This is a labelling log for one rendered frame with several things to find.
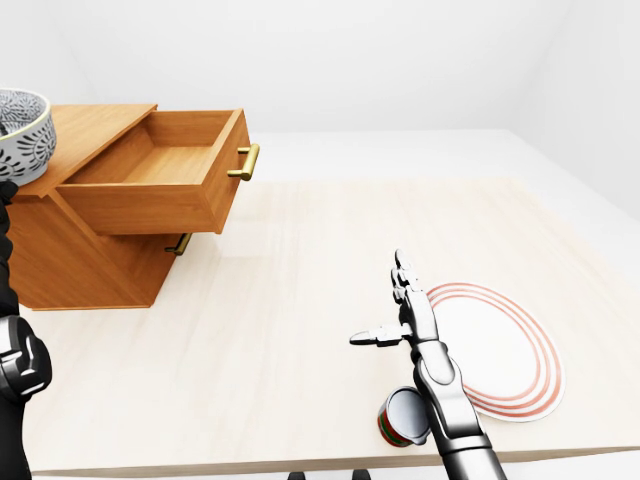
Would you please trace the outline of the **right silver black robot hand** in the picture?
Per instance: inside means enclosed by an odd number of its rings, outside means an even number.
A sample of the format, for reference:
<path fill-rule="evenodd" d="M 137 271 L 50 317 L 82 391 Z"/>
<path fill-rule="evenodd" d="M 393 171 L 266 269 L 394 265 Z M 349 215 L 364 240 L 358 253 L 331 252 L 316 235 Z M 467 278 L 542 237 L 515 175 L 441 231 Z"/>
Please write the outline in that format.
<path fill-rule="evenodd" d="M 449 356 L 448 347 L 440 340 L 434 310 L 426 291 L 419 285 L 415 269 L 401 249 L 395 251 L 394 262 L 391 282 L 393 299 L 399 306 L 399 322 L 358 332 L 351 336 L 349 343 L 382 348 L 405 340 L 411 347 L 416 385 L 427 390 L 434 403 L 465 401 L 460 371 Z"/>

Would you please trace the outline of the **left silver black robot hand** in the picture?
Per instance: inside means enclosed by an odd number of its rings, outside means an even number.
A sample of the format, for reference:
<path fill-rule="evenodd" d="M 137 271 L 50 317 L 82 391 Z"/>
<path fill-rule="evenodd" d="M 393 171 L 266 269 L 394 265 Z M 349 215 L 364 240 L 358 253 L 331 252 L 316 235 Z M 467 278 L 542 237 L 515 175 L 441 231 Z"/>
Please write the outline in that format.
<path fill-rule="evenodd" d="M 12 181 L 0 181 L 0 393 L 10 402 L 26 403 L 52 380 L 52 364 L 44 342 L 20 316 L 16 292 L 10 286 L 7 207 L 18 191 Z"/>

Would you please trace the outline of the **black white patterned bowl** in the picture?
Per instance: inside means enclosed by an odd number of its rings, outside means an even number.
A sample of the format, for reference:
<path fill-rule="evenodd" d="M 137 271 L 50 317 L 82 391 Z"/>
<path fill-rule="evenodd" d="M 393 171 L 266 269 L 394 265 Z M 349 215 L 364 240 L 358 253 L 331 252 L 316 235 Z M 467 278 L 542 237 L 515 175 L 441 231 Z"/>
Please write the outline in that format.
<path fill-rule="evenodd" d="M 50 101 L 35 92 L 0 88 L 0 182 L 22 186 L 40 178 L 56 144 Z"/>

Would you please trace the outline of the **wooden cabinet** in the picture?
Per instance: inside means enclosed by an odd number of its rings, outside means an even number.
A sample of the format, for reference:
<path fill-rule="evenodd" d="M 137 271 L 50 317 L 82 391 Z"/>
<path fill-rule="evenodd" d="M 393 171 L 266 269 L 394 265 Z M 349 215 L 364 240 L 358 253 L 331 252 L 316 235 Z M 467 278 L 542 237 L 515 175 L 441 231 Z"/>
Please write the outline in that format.
<path fill-rule="evenodd" d="M 148 308 L 147 272 L 165 235 L 101 236 L 57 188 L 138 124 L 154 104 L 58 105 L 48 168 L 8 207 L 10 285 L 33 310 Z"/>

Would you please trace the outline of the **white plate with red rings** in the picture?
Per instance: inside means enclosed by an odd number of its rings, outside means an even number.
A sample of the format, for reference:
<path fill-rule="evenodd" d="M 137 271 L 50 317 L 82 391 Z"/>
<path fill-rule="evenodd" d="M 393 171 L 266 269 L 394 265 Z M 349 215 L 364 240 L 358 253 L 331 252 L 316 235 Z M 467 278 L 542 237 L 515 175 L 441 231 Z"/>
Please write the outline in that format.
<path fill-rule="evenodd" d="M 461 369 L 475 409 L 507 422 L 550 415 L 566 389 L 564 364 L 552 337 L 525 308 L 491 288 L 452 282 L 432 288 L 440 340 Z"/>

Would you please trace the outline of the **red green tin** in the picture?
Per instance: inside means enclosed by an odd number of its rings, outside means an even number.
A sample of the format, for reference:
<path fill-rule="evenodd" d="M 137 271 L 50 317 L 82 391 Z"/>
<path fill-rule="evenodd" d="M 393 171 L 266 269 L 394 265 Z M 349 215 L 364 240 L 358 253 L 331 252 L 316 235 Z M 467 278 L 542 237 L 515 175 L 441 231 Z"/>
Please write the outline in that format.
<path fill-rule="evenodd" d="M 392 391 L 379 409 L 377 425 L 391 446 L 424 445 L 431 433 L 424 399 L 414 387 Z"/>

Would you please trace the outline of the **closed wooden drawer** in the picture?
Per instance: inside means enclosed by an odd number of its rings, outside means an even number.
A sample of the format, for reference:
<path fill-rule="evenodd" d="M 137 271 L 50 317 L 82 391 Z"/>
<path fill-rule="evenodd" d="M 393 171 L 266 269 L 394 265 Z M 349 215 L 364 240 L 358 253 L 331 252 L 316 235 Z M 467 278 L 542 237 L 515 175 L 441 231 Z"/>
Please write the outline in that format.
<path fill-rule="evenodd" d="M 149 271 L 147 272 L 147 278 L 150 281 L 151 286 L 148 302 L 149 305 L 153 305 L 155 303 L 174 261 L 179 257 L 172 253 L 165 252 L 164 248 L 174 246 L 181 235 L 165 235 L 159 242 L 158 247 L 155 247 L 153 250 L 151 264 Z"/>

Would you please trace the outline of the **open wooden drawer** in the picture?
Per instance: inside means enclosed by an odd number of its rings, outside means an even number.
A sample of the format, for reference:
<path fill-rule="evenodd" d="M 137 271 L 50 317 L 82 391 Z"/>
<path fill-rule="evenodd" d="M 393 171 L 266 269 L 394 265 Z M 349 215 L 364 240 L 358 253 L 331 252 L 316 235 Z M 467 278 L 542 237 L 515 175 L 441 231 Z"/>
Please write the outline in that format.
<path fill-rule="evenodd" d="M 249 145 L 241 109 L 152 111 L 57 191 L 100 235 L 219 233 Z"/>

